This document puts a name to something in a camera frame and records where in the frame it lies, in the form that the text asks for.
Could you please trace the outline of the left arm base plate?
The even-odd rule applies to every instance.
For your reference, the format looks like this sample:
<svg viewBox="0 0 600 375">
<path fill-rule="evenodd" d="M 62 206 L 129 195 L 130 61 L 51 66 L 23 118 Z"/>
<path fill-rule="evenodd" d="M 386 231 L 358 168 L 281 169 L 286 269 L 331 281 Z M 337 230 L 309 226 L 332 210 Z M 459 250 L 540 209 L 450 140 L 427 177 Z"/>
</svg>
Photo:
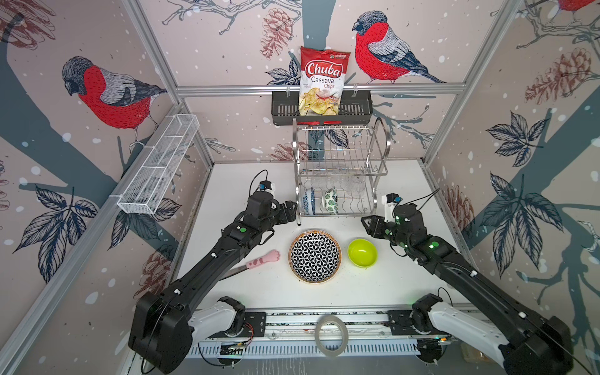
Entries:
<svg viewBox="0 0 600 375">
<path fill-rule="evenodd" d="M 265 312 L 246 312 L 242 318 L 236 317 L 231 328 L 209 336 L 210 339 L 217 338 L 262 338 L 267 326 L 267 314 Z"/>
</svg>

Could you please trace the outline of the blue floral white bowl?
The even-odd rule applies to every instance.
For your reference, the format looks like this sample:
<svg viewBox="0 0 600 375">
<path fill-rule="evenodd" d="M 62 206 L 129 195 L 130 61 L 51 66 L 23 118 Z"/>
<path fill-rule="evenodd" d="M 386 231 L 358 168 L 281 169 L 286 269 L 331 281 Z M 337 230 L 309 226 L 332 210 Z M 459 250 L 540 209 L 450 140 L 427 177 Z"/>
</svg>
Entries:
<svg viewBox="0 0 600 375">
<path fill-rule="evenodd" d="M 302 210 L 308 216 L 317 214 L 317 199 L 313 187 L 305 189 L 304 195 L 301 198 Z"/>
</svg>

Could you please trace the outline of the steel two-tier dish rack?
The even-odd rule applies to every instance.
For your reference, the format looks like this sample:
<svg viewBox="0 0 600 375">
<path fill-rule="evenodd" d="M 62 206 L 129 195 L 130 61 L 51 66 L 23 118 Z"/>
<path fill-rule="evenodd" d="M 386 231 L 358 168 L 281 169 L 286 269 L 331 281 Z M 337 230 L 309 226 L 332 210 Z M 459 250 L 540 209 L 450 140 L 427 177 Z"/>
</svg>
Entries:
<svg viewBox="0 0 600 375">
<path fill-rule="evenodd" d="M 378 117 L 366 125 L 292 125 L 296 223 L 305 217 L 365 217 L 375 214 L 380 179 L 388 174 L 392 136 Z M 304 214 L 301 198 L 314 188 L 317 214 Z M 322 196 L 337 189 L 338 215 L 323 210 Z"/>
</svg>

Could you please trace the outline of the white patterned plate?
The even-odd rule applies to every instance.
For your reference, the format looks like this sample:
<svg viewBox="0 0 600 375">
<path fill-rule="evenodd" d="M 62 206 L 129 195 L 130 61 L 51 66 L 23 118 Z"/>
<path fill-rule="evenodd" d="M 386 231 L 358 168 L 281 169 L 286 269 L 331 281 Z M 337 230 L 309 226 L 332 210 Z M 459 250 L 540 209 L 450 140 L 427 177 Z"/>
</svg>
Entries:
<svg viewBox="0 0 600 375">
<path fill-rule="evenodd" d="M 305 231 L 291 243 L 288 265 L 301 281 L 322 284 L 339 271 L 342 250 L 335 238 L 327 232 Z"/>
</svg>

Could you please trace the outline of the green leaf pattern cup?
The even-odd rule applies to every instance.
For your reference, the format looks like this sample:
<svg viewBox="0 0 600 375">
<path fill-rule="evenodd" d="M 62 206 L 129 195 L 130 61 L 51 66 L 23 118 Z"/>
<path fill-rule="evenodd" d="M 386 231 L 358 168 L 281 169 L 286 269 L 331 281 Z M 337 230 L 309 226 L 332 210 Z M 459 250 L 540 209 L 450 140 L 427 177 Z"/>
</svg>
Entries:
<svg viewBox="0 0 600 375">
<path fill-rule="evenodd" d="M 335 187 L 328 189 L 322 196 L 323 210 L 332 215 L 338 215 L 338 192 Z"/>
</svg>

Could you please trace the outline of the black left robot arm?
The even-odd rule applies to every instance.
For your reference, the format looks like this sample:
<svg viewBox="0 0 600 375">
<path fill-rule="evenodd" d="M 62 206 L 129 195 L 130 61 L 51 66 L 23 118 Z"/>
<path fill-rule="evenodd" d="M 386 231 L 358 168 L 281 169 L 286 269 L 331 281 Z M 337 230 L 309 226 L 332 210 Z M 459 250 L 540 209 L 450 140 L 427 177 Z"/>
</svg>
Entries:
<svg viewBox="0 0 600 375">
<path fill-rule="evenodd" d="M 185 359 L 195 339 L 227 331 L 229 323 L 214 323 L 218 315 L 240 315 L 231 299 L 222 298 L 203 317 L 192 320 L 197 307 L 218 281 L 256 246 L 267 241 L 277 225 L 295 221 L 298 205 L 280 203 L 268 191 L 256 191 L 245 211 L 221 232 L 212 249 L 183 277 L 158 294 L 147 292 L 137 302 L 128 346 L 162 373 L 174 371 Z"/>
</svg>

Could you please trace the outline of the lime green bowl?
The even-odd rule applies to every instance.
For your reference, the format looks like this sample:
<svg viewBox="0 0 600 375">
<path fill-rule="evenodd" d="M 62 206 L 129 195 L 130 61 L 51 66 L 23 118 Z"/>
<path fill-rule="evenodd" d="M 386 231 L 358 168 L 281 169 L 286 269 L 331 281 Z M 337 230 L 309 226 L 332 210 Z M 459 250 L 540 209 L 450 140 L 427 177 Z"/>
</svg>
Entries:
<svg viewBox="0 0 600 375">
<path fill-rule="evenodd" d="M 366 269 L 377 262 L 378 249 L 367 239 L 358 238 L 348 245 L 348 257 L 355 266 Z"/>
</svg>

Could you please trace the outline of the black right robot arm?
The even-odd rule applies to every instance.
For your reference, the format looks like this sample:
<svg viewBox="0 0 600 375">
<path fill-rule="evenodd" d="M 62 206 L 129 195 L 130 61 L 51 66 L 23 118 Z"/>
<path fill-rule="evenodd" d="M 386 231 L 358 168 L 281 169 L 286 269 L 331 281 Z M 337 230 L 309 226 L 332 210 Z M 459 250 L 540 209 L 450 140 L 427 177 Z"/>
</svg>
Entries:
<svg viewBox="0 0 600 375">
<path fill-rule="evenodd" d="M 414 204 L 395 206 L 392 219 L 362 217 L 367 234 L 407 256 L 468 299 L 485 320 L 427 294 L 412 305 L 409 326 L 420 334 L 449 334 L 494 360 L 508 374 L 567 374 L 573 370 L 570 329 L 510 297 L 476 271 L 446 240 L 428 234 Z"/>
</svg>

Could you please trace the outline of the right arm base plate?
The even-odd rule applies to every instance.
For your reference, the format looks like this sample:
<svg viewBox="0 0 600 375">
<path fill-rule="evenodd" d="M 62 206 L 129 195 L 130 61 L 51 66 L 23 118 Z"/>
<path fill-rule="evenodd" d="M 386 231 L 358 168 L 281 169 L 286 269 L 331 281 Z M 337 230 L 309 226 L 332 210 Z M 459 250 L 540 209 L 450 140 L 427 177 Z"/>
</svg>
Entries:
<svg viewBox="0 0 600 375">
<path fill-rule="evenodd" d="M 411 310 L 387 311 L 388 323 L 392 336 L 432 336 L 436 338 L 449 337 L 449 334 L 435 328 L 415 328 L 411 318 Z"/>
</svg>

